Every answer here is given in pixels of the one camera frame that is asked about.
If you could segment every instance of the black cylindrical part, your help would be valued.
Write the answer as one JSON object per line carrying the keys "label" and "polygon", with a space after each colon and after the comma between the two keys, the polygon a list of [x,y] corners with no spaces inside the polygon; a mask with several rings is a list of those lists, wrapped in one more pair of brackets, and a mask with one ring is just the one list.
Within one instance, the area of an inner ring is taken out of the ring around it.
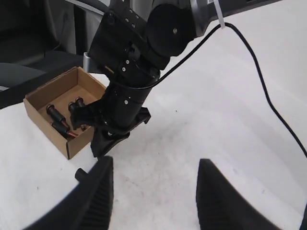
{"label": "black cylindrical part", "polygon": [[79,168],[75,174],[75,178],[77,181],[81,182],[81,180],[83,180],[84,177],[87,176],[87,172],[84,171],[83,169]]}
{"label": "black cylindrical part", "polygon": [[78,105],[79,107],[85,107],[85,106],[86,106],[82,97],[78,97],[78,98],[76,99],[76,103],[77,103],[77,105]]}
{"label": "black cylindrical part", "polygon": [[67,132],[69,131],[69,128],[65,127],[62,123],[55,121],[52,123],[52,127],[54,127],[54,129],[58,131],[62,136],[64,137],[67,136]]}
{"label": "black cylindrical part", "polygon": [[51,116],[54,121],[62,122],[66,121],[65,117],[54,107],[54,105],[49,104],[46,107],[47,114]]}
{"label": "black cylindrical part", "polygon": [[70,102],[68,104],[68,110],[70,113],[73,113],[78,108],[77,104],[75,102]]}

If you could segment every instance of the white table surface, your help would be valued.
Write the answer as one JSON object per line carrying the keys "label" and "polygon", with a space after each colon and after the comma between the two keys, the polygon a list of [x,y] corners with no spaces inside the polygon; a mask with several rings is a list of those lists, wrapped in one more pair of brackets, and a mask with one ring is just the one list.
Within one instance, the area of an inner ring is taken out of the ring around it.
{"label": "white table surface", "polygon": [[[230,33],[218,31],[216,40]],[[144,104],[150,122],[110,151],[115,173],[110,230],[199,230],[195,192],[201,158],[212,159],[280,228],[299,228],[307,160],[268,107],[251,58],[236,58],[216,40],[153,89]],[[94,76],[107,84],[105,76]],[[289,109],[306,109],[265,77],[286,118]],[[96,160],[89,145],[66,160],[22,103],[0,111],[0,127],[0,229],[18,230],[63,199],[77,185],[76,170],[89,171]]]}

